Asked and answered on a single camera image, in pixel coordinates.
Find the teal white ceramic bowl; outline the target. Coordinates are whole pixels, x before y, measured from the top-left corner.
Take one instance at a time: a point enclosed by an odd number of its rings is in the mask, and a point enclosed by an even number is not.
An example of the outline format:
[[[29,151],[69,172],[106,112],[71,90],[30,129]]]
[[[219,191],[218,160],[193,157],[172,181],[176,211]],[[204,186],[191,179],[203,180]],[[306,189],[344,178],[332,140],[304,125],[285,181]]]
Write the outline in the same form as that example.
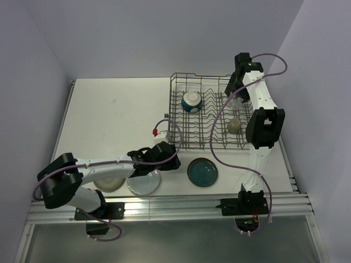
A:
[[[201,95],[198,92],[187,92],[181,100],[182,109],[186,112],[195,113],[202,108]]]

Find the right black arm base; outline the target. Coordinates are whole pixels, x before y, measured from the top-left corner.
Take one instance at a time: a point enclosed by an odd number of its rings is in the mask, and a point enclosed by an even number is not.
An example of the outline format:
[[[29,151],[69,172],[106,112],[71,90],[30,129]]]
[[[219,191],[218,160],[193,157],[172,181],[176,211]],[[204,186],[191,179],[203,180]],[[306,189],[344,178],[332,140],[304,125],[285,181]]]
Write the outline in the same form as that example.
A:
[[[216,208],[222,216],[239,216],[235,226],[241,235],[251,236],[271,221],[271,203],[263,190],[247,191],[243,187],[236,198],[222,198]]]

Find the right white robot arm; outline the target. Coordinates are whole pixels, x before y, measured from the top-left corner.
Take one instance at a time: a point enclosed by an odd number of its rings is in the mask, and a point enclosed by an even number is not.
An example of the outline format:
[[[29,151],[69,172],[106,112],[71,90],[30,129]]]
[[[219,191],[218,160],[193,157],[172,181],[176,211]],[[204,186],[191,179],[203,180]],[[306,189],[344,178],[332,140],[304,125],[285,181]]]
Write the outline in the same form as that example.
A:
[[[235,71],[225,89],[225,94],[250,102],[253,112],[245,129],[250,148],[248,179],[242,184],[237,207],[242,213],[250,213],[257,204],[264,202],[263,178],[268,156],[280,137],[285,110],[278,108],[268,91],[263,66],[254,62],[249,53],[234,57]]]

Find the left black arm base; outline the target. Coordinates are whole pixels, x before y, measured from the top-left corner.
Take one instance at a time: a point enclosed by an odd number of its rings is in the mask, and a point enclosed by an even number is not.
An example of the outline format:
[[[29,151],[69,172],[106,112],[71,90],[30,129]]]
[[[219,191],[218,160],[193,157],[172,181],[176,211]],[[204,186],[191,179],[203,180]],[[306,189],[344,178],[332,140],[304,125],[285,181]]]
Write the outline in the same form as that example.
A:
[[[122,229],[113,220],[121,220],[123,217],[124,203],[112,202],[90,213],[76,208],[74,220],[86,221],[88,238],[96,242],[112,242],[122,236]],[[117,230],[118,235],[112,238],[103,238],[110,230]]]

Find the clear glass tumbler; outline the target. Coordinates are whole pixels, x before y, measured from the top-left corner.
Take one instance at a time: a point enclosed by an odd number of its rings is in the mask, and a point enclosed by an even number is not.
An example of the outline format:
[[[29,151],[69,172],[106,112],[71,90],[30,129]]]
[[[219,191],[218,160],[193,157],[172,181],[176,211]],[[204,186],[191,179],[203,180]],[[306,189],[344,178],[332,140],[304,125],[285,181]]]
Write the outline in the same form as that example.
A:
[[[241,97],[233,97],[230,102],[228,103],[228,106],[235,111],[240,111],[244,109],[245,102],[244,99]]]

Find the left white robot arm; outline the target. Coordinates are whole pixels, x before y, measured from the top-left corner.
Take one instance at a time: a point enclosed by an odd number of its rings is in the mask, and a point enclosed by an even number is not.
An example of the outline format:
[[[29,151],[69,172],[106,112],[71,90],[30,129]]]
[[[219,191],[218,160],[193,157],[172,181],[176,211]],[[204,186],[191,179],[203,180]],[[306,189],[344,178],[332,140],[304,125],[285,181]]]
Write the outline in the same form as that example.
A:
[[[86,184],[110,178],[147,176],[154,170],[176,170],[181,165],[179,150],[174,144],[162,141],[152,148],[130,151],[113,160],[90,161],[65,153],[37,175],[35,190],[41,190],[42,196],[33,198],[43,201],[47,209],[70,205],[100,219],[107,212],[106,201],[100,191],[85,188]]]

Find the teal ceramic plate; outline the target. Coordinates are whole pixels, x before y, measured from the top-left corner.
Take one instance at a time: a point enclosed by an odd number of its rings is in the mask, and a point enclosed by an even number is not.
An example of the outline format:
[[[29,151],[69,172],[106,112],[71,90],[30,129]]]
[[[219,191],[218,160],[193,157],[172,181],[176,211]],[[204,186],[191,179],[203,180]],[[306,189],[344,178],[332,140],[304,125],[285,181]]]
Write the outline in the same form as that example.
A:
[[[187,167],[187,176],[197,187],[207,188],[214,185],[218,179],[216,165],[207,158],[196,158]]]

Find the olive ceramic mug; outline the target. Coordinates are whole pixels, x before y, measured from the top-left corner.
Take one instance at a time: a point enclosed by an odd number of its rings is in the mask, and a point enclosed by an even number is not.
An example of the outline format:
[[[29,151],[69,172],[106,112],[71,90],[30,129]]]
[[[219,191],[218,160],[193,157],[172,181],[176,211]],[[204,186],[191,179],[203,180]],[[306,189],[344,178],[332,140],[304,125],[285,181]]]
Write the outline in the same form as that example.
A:
[[[241,130],[241,121],[237,118],[231,119],[227,123],[227,131],[230,134],[237,134]]]

